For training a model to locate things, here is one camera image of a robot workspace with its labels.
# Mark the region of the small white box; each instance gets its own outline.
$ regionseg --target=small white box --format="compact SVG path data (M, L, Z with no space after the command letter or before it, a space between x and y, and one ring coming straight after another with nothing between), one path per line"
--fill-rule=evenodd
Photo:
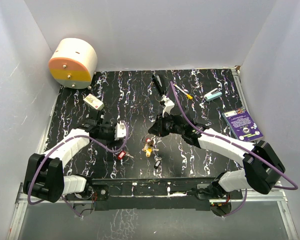
M89 107L91 107L93 109L102 110L105 106L102 101L100 101L98 98L96 98L92 94L89 94L83 100L86 104L88 104Z
M118 122L115 128L114 140L117 141L119 139L123 139L126 135L127 135L127 130L125 124L122 121Z

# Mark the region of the red tag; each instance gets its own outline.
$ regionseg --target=red tag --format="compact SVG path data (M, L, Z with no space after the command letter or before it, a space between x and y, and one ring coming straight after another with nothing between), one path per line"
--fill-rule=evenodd
M125 151L121 151L121 152L118 154L118 159L121 160L125 155L126 155L126 152L125 152Z

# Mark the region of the black marbled tabletop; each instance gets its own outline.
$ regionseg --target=black marbled tabletop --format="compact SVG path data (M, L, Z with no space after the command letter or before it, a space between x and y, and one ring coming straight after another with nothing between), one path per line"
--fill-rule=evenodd
M68 163L65 175L82 174L92 178L216 177L224 171L238 169L239 166L229 158L190 146L176 134L154 138L155 147L159 149L157 155L162 157L161 166L154 169L155 155L146 157L141 142L163 109L159 103L161 97L152 83L153 73L165 76L167 86L168 81L173 81L188 90L192 100L181 92L178 96L181 104L189 108L195 122L232 136L222 113L242 107L242 102L231 69L98 72L92 80L91 90L61 86L46 149L60 142L78 121L93 111L83 100L91 93L104 102L105 121L124 120L128 123L129 139L125 151L134 158L126 156L118 160L116 155L90 143ZM222 96L210 102L203 101L204 95L214 88L219 88ZM169 97L174 100L171 90Z

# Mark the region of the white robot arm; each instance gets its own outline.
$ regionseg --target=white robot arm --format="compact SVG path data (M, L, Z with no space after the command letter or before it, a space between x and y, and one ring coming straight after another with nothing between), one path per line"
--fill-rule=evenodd
M82 193L85 190L87 179L79 175L64 176L64 167L67 163L87 146L91 139L113 142L121 140L127 135L123 122L102 124L103 118L103 111L93 110L93 113L90 113L90 116L83 120L77 128L72 129L56 147L43 154L34 153L29 158L23 192L28 194L39 165L50 154L33 183L31 196L54 203L63 195Z
M253 188L259 193L268 194L280 178L280 175L272 168L269 168L259 160L256 160L255 157L250 155L247 151L244 151L233 144L253 152L265 159L280 172L285 172L283 164L269 143L260 141L259 143L254 144L252 142L237 140L222 135L205 125L195 123L191 120L193 125L207 135L201 134L189 125L181 114L170 113L174 107L174 104L172 106L171 102L172 101L166 95L162 96L160 103L164 107L163 114L157 115L155 123L148 130L149 134L159 137L167 136L170 133L180 134L186 143L219 153L243 167L241 170L223 172L215 179L215 181L213 181L210 187L213 188L215 197L220 198L233 190L246 188ZM185 111L185 115L189 120L191 119L187 111Z

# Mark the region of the small figurine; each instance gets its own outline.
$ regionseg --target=small figurine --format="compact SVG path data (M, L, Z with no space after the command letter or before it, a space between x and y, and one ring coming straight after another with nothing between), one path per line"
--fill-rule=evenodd
M147 157L151 156L152 151L159 151L159 149L154 148L154 144L155 144L155 141L153 139L150 139L150 138L145 139L145 145L144 145L144 148L142 149L142 151L145 152L145 155Z

